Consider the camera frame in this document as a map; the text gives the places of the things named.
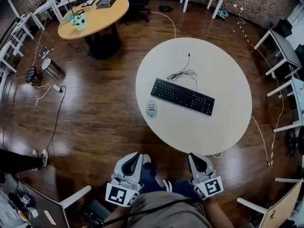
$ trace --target white flowers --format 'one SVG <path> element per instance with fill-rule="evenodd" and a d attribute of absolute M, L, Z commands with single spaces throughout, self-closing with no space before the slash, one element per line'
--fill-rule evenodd
<path fill-rule="evenodd" d="M 82 25 L 87 21 L 84 14 L 77 14 L 71 19 L 72 25 Z"/>

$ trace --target gray shirt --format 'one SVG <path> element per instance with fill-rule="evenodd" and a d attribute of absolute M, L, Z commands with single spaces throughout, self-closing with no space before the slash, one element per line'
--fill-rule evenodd
<path fill-rule="evenodd" d="M 140 194 L 132 205 L 131 213 L 153 209 L 185 196 L 165 191 Z M 184 202 L 174 204 L 153 213 L 133 216 L 128 219 L 128 228 L 212 228 L 204 216 L 200 204 Z"/>

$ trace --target black table base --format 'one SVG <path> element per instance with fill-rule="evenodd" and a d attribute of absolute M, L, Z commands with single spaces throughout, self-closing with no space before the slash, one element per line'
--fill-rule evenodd
<path fill-rule="evenodd" d="M 90 47 L 89 54 L 91 57 L 102 60 L 115 55 L 119 51 L 122 42 L 118 36 L 115 23 L 111 25 L 111 30 L 111 35 L 100 36 L 98 32 L 95 33 L 94 40 L 91 35 L 85 37 Z"/>

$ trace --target round white table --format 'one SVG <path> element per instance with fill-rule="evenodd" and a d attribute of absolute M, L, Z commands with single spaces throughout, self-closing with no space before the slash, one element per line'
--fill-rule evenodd
<path fill-rule="evenodd" d="M 156 78 L 182 70 L 195 70 L 198 92 L 215 99 L 212 116 L 150 95 Z M 182 75 L 175 84 L 196 91 L 190 76 Z M 219 47 L 195 38 L 177 38 L 154 47 L 143 59 L 136 76 L 139 108 L 153 132 L 180 151 L 211 155 L 233 146 L 245 133 L 252 110 L 247 79 L 236 61 Z M 149 100 L 158 113 L 146 113 Z"/>

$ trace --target black keyboard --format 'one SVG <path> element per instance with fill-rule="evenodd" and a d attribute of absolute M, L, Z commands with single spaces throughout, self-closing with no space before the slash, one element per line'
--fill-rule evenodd
<path fill-rule="evenodd" d="M 209 96 L 159 78 L 155 80 L 151 95 L 209 116 L 215 101 Z"/>

